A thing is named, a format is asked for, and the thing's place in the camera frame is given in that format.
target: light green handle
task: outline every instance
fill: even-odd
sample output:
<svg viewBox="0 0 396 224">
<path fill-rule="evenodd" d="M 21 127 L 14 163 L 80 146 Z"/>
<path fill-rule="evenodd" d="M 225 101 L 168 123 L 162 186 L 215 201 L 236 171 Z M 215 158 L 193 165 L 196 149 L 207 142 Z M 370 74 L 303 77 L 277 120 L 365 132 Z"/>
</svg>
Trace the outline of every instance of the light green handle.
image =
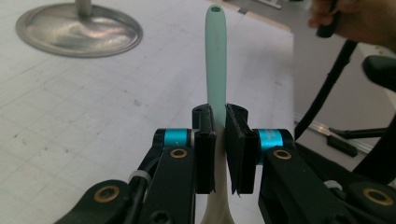
<svg viewBox="0 0 396 224">
<path fill-rule="evenodd" d="M 211 6 L 205 21 L 207 102 L 212 106 L 215 124 L 225 127 L 227 85 L 227 29 L 224 11 Z"/>
<path fill-rule="evenodd" d="M 216 126 L 215 182 L 201 224 L 233 224 L 227 195 L 227 164 L 225 156 L 225 103 L 227 86 L 227 30 L 225 15 L 219 5 L 206 12 L 205 22 L 206 91 Z"/>
</svg>

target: black tool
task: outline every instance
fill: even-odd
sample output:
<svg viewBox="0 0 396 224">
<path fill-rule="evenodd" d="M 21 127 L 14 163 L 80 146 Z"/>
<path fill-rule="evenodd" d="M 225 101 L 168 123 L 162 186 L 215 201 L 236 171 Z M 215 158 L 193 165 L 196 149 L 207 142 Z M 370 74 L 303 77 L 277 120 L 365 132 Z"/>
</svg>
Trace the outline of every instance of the black tool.
<svg viewBox="0 0 396 224">
<path fill-rule="evenodd" d="M 333 12 L 336 6 L 337 6 L 337 0 L 332 0 L 332 4 L 330 5 L 329 12 Z M 337 27 L 338 24 L 338 19 L 340 18 L 340 13 L 336 12 L 333 17 L 334 20 L 332 21 L 332 24 L 327 26 L 320 26 L 318 28 L 317 36 L 323 38 L 329 38 L 334 34 L 335 28 Z"/>
</svg>

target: blue ring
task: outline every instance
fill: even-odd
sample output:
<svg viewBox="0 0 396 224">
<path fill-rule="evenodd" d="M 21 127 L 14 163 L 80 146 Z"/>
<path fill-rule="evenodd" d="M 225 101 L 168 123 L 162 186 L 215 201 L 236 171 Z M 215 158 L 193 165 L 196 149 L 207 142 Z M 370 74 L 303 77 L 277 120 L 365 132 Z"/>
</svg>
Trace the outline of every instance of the blue ring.
<svg viewBox="0 0 396 224">
<path fill-rule="evenodd" d="M 271 147 L 283 147 L 283 138 L 278 129 L 259 129 L 258 131 L 261 145 L 259 165 L 262 165 L 265 151 Z"/>
<path fill-rule="evenodd" d="M 166 129 L 164 145 L 166 147 L 186 147 L 187 129 Z"/>
</svg>

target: gray floor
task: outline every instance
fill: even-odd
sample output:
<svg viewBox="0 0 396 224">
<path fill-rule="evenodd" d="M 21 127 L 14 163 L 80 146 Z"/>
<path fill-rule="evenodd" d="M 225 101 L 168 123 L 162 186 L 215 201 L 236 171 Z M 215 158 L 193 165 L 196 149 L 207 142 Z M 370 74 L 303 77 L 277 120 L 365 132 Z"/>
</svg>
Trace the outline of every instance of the gray floor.
<svg viewBox="0 0 396 224">
<path fill-rule="evenodd" d="M 294 33 L 294 108 L 296 113 L 303 115 L 317 95 L 345 39 L 338 36 L 329 39 L 316 37 L 316 30 L 306 25 L 309 18 L 309 0 L 302 2 L 280 0 L 278 1 L 282 6 L 280 10 L 252 0 L 229 2 L 281 22 L 289 26 Z M 363 59 L 361 46 L 358 46 L 350 65 L 335 84 L 316 121 L 342 130 L 388 126 L 394 114 L 394 106 L 384 89 L 371 83 L 361 71 Z M 372 146 L 377 139 L 362 141 Z M 353 169 L 364 157 L 364 153 L 360 153 L 352 159 L 327 147 L 325 137 L 311 131 L 306 131 L 298 142 L 337 161 L 347 169 Z"/>
</svg>

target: screw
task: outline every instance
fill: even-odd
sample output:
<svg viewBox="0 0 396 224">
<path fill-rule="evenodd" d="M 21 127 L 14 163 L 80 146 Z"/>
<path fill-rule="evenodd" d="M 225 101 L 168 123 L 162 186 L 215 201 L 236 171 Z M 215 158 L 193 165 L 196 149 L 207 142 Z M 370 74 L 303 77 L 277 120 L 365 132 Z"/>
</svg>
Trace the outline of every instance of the screw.
<svg viewBox="0 0 396 224">
<path fill-rule="evenodd" d="M 172 217 L 166 211 L 158 211 L 151 214 L 150 224 L 173 224 Z"/>
</svg>

